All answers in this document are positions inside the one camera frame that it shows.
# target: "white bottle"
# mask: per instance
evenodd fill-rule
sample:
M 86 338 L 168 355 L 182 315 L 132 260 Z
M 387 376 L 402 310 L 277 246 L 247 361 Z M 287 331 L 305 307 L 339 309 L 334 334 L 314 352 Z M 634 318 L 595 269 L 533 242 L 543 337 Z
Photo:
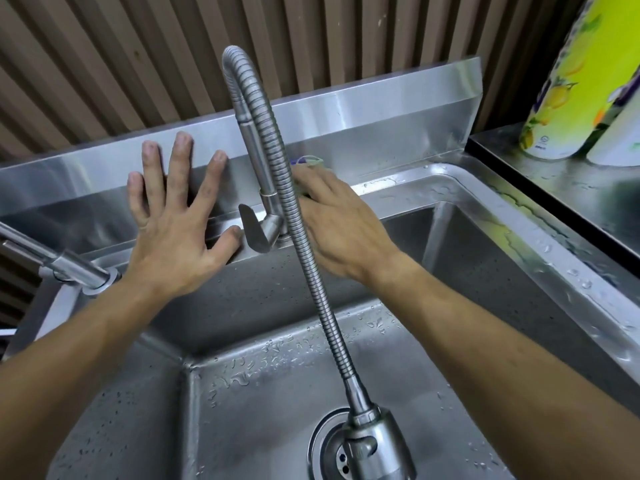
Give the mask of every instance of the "white bottle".
M 587 153 L 598 165 L 640 165 L 640 90 Z

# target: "faucet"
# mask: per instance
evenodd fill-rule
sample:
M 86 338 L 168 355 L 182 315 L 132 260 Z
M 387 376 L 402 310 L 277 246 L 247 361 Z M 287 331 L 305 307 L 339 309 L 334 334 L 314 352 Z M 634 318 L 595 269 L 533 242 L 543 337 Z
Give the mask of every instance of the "faucet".
M 78 283 L 87 296 L 100 294 L 120 279 L 116 268 L 103 269 L 69 250 L 57 253 L 2 222 L 0 236 L 6 239 L 2 243 L 5 248 L 38 264 L 41 277 L 53 276 L 62 282 Z
M 349 416 L 342 426 L 343 447 L 351 474 L 356 480 L 414 480 L 415 466 L 400 428 L 391 412 L 370 400 L 329 304 L 302 221 L 284 142 L 251 59 L 240 47 L 231 45 L 222 55 L 222 68 L 266 210 L 259 223 L 251 208 L 239 206 L 247 244 L 266 253 L 278 237 L 293 241 L 344 382 Z

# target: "person's left hand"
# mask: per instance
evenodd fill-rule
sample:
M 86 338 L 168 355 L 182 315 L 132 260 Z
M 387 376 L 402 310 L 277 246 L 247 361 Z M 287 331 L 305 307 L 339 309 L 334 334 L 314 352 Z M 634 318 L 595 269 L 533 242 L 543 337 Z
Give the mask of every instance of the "person's left hand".
M 126 277 L 151 284 L 167 299 L 195 291 L 229 261 L 240 245 L 238 226 L 227 229 L 212 249 L 205 245 L 207 219 L 218 196 L 227 155 L 221 150 L 213 155 L 198 195 L 187 206 L 192 145 L 188 133 L 180 131 L 176 135 L 166 191 L 158 145 L 153 141 L 142 144 L 144 177 L 132 172 L 127 181 L 129 206 L 140 232 Z

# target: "person's left arm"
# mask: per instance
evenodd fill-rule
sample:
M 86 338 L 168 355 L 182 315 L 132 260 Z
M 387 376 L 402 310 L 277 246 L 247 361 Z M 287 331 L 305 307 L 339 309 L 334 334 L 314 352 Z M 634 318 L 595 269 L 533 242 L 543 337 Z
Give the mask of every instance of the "person's left arm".
M 166 188 L 157 144 L 143 144 L 144 176 L 133 172 L 127 182 L 140 232 L 126 274 L 0 367 L 3 478 L 44 478 L 105 375 L 156 313 L 172 298 L 196 290 L 238 249 L 241 231 L 236 226 L 212 249 L 204 242 L 226 154 L 216 152 L 198 195 L 187 206 L 192 144 L 187 133 L 176 136 Z

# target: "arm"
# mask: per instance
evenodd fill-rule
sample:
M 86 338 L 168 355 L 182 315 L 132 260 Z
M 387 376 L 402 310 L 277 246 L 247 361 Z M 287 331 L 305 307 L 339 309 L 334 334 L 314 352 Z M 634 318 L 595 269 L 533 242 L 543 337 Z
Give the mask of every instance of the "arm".
M 319 263 L 370 288 L 420 341 L 517 478 L 637 478 L 640 420 L 555 356 L 400 252 L 321 168 L 295 166 Z
M 196 199 L 187 207 L 191 145 L 187 133 L 178 133 L 165 192 L 157 145 L 145 142 L 144 177 L 132 173 L 127 182 L 140 233 L 126 275 L 0 367 L 3 478 L 44 478 L 105 375 L 156 313 L 172 298 L 196 290 L 238 248 L 238 227 L 222 234 L 211 250 L 204 243 L 227 160 L 223 152 L 216 152 Z

